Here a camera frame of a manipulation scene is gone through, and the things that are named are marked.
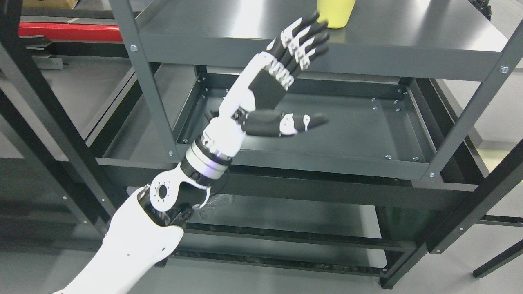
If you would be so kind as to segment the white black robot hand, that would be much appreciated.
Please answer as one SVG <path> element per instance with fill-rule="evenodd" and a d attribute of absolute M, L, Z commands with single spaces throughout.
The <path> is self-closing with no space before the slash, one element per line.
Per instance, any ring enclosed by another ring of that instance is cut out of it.
<path fill-rule="evenodd" d="M 319 16 L 315 11 L 298 18 L 248 62 L 191 150 L 228 160 L 247 136 L 295 136 L 329 122 L 320 113 L 277 110 L 296 78 L 328 52 L 327 22 Z"/>

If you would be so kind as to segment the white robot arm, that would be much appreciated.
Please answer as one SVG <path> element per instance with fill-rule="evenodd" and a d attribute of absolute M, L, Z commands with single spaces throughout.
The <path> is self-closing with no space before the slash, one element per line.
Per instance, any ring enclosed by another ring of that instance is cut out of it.
<path fill-rule="evenodd" d="M 204 132 L 179 164 L 134 191 L 113 215 L 101 247 L 60 294 L 127 294 L 178 246 L 194 212 L 231 164 L 244 134 Z"/>

